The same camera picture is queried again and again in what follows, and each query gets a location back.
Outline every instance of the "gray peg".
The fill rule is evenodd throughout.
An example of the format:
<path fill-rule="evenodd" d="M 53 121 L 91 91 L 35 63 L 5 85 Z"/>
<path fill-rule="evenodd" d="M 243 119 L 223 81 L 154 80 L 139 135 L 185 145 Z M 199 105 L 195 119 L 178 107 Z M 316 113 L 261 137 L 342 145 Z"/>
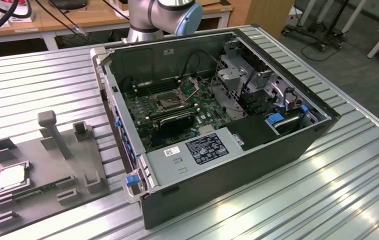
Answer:
<path fill-rule="evenodd" d="M 57 127 L 57 122 L 58 122 L 57 114 L 53 110 L 41 112 L 38 114 L 39 125 L 42 127 L 47 128 L 50 135 L 57 142 L 57 145 L 59 147 L 59 150 L 62 152 L 65 159 L 69 159 L 71 157 L 71 152 L 70 152 L 69 146 L 67 146 L 67 144 L 63 140 L 63 137 L 59 133 L 59 130 L 58 130 L 58 127 Z"/>

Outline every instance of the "white label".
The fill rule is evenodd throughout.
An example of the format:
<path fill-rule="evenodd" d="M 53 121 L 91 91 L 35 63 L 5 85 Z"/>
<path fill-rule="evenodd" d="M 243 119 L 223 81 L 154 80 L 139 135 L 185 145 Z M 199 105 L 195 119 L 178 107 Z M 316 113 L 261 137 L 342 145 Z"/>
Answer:
<path fill-rule="evenodd" d="M 167 50 L 165 50 L 165 56 L 166 55 L 171 55 L 171 54 L 174 54 L 175 53 L 175 50 L 174 49 L 167 49 Z"/>
<path fill-rule="evenodd" d="M 39 31 L 38 28 L 27 28 L 27 29 L 15 30 L 17 33 L 27 33 L 27 32 L 37 32 L 37 31 Z"/>
<path fill-rule="evenodd" d="M 181 152 L 181 150 L 179 150 L 178 146 L 165 150 L 166 157 L 169 157 L 174 154 L 178 154 L 179 152 Z"/>

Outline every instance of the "blue clip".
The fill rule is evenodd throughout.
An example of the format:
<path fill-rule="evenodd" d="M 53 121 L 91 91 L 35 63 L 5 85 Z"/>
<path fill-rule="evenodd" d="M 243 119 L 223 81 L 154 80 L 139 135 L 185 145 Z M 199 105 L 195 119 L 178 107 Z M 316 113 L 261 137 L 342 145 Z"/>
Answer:
<path fill-rule="evenodd" d="M 283 120 L 285 120 L 285 117 L 279 113 L 270 115 L 269 118 L 267 118 L 267 121 L 271 125 L 283 121 Z"/>
<path fill-rule="evenodd" d="M 122 125 L 121 118 L 117 117 L 117 119 L 115 119 L 115 127 L 119 127 L 121 125 Z"/>
<path fill-rule="evenodd" d="M 138 175 L 130 175 L 126 177 L 126 185 L 127 186 L 134 186 L 141 182 L 139 176 Z"/>
<path fill-rule="evenodd" d="M 306 105 L 301 105 L 301 108 L 305 113 L 309 111 L 309 107 Z"/>

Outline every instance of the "metal rail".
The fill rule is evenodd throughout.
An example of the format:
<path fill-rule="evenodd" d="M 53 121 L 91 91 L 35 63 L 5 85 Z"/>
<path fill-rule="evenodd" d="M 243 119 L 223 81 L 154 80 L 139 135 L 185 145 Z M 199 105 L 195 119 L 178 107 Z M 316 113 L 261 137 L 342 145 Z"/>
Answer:
<path fill-rule="evenodd" d="M 344 115 L 303 156 L 251 184 L 145 230 L 119 179 L 125 168 L 98 91 L 90 47 L 0 57 L 0 138 L 39 138 L 37 113 L 59 130 L 95 128 L 113 193 L 2 239 L 379 239 L 379 120 L 259 28 L 250 36 Z"/>

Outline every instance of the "caster wheel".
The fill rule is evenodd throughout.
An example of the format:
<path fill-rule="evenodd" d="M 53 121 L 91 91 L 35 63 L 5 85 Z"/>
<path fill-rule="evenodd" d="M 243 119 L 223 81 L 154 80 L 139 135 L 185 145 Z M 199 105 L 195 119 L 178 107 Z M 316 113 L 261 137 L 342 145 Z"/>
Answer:
<path fill-rule="evenodd" d="M 285 36 L 287 36 L 287 35 L 289 35 L 289 33 L 290 33 L 290 30 L 287 30 L 287 29 L 286 29 L 286 30 L 283 30 L 283 32 L 282 32 L 282 33 L 283 33 L 283 35 L 285 35 Z"/>

